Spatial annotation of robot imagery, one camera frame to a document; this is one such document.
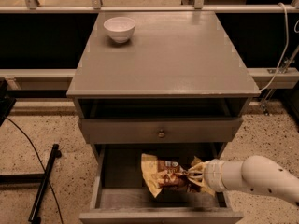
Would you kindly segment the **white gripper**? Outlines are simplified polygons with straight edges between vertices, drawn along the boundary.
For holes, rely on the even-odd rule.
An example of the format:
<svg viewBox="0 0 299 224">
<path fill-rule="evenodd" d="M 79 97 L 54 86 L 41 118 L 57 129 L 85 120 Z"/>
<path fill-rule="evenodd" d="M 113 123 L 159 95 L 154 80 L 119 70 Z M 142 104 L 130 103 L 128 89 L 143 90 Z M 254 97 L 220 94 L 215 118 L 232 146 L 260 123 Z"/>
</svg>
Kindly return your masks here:
<svg viewBox="0 0 299 224">
<path fill-rule="evenodd" d="M 226 190 L 221 178 L 221 168 L 223 164 L 224 161 L 217 159 L 209 161 L 207 165 L 204 162 L 199 162 L 188 170 L 187 178 L 199 187 L 203 187 L 205 185 L 205 179 L 211 189 L 216 192 L 223 192 Z"/>
</svg>

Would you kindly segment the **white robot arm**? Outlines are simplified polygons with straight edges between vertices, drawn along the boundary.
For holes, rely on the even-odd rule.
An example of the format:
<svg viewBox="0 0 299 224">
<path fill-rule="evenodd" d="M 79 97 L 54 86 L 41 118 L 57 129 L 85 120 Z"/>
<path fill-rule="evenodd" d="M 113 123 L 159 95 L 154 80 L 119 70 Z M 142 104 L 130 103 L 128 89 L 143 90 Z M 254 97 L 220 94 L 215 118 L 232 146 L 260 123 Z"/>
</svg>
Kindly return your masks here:
<svg viewBox="0 0 299 224">
<path fill-rule="evenodd" d="M 250 156 L 244 161 L 199 161 L 186 175 L 210 193 L 233 190 L 299 205 L 299 179 L 264 156 Z"/>
</svg>

